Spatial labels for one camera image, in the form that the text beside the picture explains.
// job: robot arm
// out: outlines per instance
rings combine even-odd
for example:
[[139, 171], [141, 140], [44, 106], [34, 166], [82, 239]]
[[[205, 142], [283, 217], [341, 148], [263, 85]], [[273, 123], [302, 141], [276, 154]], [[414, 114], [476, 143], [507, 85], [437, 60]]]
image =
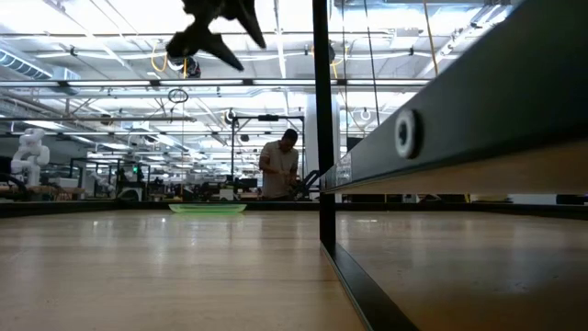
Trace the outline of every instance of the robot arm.
[[[20, 146], [18, 151], [12, 157], [10, 164], [12, 173], [20, 173], [23, 168], [29, 171], [30, 186], [39, 184], [40, 166], [46, 166], [50, 160], [50, 151], [47, 146], [41, 144], [41, 139], [45, 136], [43, 129], [26, 129], [25, 134], [19, 138]], [[30, 154], [27, 161], [21, 159]]]
[[110, 185], [110, 183], [108, 183], [108, 180], [105, 178], [101, 178], [96, 173], [96, 171], [93, 171], [92, 173], [90, 173], [90, 177], [93, 178], [96, 181], [96, 183], [98, 183], [99, 186], [105, 188], [108, 193], [114, 191], [114, 187], [112, 185]]

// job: hanging cable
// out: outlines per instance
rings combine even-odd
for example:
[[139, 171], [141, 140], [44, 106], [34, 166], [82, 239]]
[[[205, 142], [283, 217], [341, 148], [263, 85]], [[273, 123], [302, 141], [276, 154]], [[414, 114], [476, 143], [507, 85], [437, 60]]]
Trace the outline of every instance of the hanging cable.
[[343, 62], [343, 61], [346, 61], [345, 54], [347, 53], [347, 46], [345, 46], [345, 39], [343, 39], [343, 45], [344, 45], [343, 59], [339, 60], [338, 63], [331, 63], [331, 66], [333, 67], [334, 79], [339, 79], [339, 77], [337, 76], [337, 65], [341, 64], [341, 62]]
[[426, 19], [426, 29], [429, 33], [429, 44], [431, 45], [431, 57], [433, 58], [433, 65], [435, 66], [435, 76], [439, 76], [439, 67], [437, 66], [437, 59], [435, 57], [435, 45], [433, 43], [433, 33], [431, 32], [431, 24], [429, 23], [429, 10], [426, 6], [426, 0], [423, 0], [424, 18]]
[[[349, 51], [351, 51], [351, 48], [348, 48], [348, 47], [345, 46], [345, 2], [343, 2], [342, 5], [343, 6], [342, 6], [341, 19], [344, 22], [344, 24], [343, 24], [343, 44], [344, 44], [344, 47], [346, 49], [348, 49]], [[348, 59], [346, 57], [346, 55], [347, 55], [347, 53], [344, 53], [343, 54], [343, 76], [344, 76], [344, 79], [347, 79], [347, 61], [350, 60], [350, 59]], [[341, 87], [340, 86], [338, 86], [337, 89], [339, 90], [339, 96], [341, 96], [341, 99], [345, 103], [345, 118], [347, 120], [349, 120], [350, 111], [349, 111], [349, 105], [347, 103], [347, 100], [348, 100], [348, 98], [347, 98], [347, 85], [345, 85], [345, 95], [343, 95], [343, 93], [341, 93]], [[364, 133], [364, 137], [365, 137], [366, 136], [366, 132], [363, 129], [361, 129], [361, 127], [359, 126], [359, 124], [357, 124], [357, 121], [356, 121], [356, 119], [354, 119], [353, 114], [351, 115], [351, 121], [353, 121], [355, 123], [356, 127], [358, 129], [360, 129]], [[346, 137], [348, 137], [349, 136], [349, 126], [347, 125], [345, 128], [346, 128], [345, 135], [346, 135]]]
[[153, 45], [153, 51], [151, 52], [151, 66], [153, 67], [153, 69], [155, 69], [155, 71], [162, 73], [165, 71], [165, 68], [167, 68], [167, 53], [165, 54], [165, 57], [164, 57], [164, 68], [162, 68], [162, 69], [158, 68], [157, 65], [155, 65], [155, 56], [154, 56], [158, 43], [159, 43], [159, 41], [156, 41], [155, 45]]
[[374, 82], [374, 99], [376, 100], [376, 120], [378, 121], [379, 126], [378, 87], [376, 86], [376, 68], [374, 66], [374, 51], [371, 46], [371, 32], [369, 31], [368, 0], [364, 0], [364, 8], [366, 9], [367, 41], [369, 42], [369, 55], [371, 56], [371, 75]]

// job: green tray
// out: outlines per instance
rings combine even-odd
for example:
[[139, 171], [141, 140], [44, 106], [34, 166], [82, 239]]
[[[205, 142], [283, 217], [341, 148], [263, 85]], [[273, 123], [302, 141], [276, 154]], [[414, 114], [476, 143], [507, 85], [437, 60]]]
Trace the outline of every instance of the green tray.
[[169, 204], [169, 209], [173, 212], [182, 213], [206, 213], [206, 214], [231, 214], [244, 211], [247, 205], [244, 204]]

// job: black metal pole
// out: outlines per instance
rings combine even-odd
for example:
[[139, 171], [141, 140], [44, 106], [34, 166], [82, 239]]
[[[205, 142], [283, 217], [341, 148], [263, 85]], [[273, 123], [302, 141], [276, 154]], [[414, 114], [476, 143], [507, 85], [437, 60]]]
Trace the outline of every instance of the black metal pole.
[[110, 183], [112, 183], [112, 165], [108, 166], [108, 184], [110, 185]]
[[147, 184], [145, 184], [145, 197], [149, 200], [149, 182], [151, 181], [151, 166], [147, 165]]
[[[329, 29], [327, 0], [312, 0], [314, 26], [314, 79], [316, 81], [316, 126], [319, 144], [319, 171], [324, 175], [334, 164], [333, 111], [329, 64]], [[322, 244], [335, 244], [334, 194], [321, 193], [320, 237]]]
[[[96, 164], [96, 175], [98, 176], [98, 164]], [[96, 197], [96, 189], [98, 188], [98, 181], [94, 180], [94, 198]]]
[[306, 163], [304, 162], [304, 155], [306, 154], [306, 123], [304, 122], [305, 120], [306, 119], [302, 120], [302, 181], [304, 181], [304, 179], [306, 178]]
[[74, 160], [70, 160], [70, 178], [74, 178]]
[[233, 117], [231, 120], [231, 178], [232, 182], [235, 182], [235, 121], [237, 119]]
[[120, 172], [120, 160], [117, 160], [117, 174], [116, 174], [117, 175], [117, 177], [116, 177], [117, 185], [115, 187], [115, 192], [116, 192], [114, 195], [115, 198], [119, 195], [119, 178], [120, 178], [119, 172]]

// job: yellow cable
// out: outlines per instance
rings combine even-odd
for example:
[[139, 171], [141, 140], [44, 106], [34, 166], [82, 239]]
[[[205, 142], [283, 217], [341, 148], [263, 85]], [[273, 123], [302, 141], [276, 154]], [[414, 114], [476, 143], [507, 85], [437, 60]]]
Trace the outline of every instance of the yellow cable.
[[439, 67], [437, 66], [437, 59], [435, 57], [435, 45], [433, 43], [433, 33], [431, 32], [431, 24], [429, 23], [429, 11], [426, 7], [426, 0], [423, 0], [424, 18], [426, 18], [426, 29], [429, 32], [429, 43], [431, 44], [431, 57], [433, 58], [433, 65], [435, 66], [435, 76], [439, 75]]
[[348, 49], [349, 48], [345, 46], [345, 54], [343, 54], [343, 59], [341, 59], [338, 63], [331, 63], [331, 66], [333, 67], [334, 79], [339, 79], [339, 77], [337, 77], [337, 65], [341, 64], [345, 60]]
[[165, 68], [167, 68], [167, 53], [165, 54], [164, 68], [163, 69], [158, 68], [157, 65], [155, 65], [155, 58], [154, 58], [155, 49], [157, 49], [157, 44], [158, 43], [159, 42], [155, 42], [155, 46], [153, 46], [153, 51], [151, 52], [151, 66], [153, 67], [153, 69], [155, 69], [155, 71], [158, 71], [158, 72], [162, 73], [162, 72], [165, 71]]

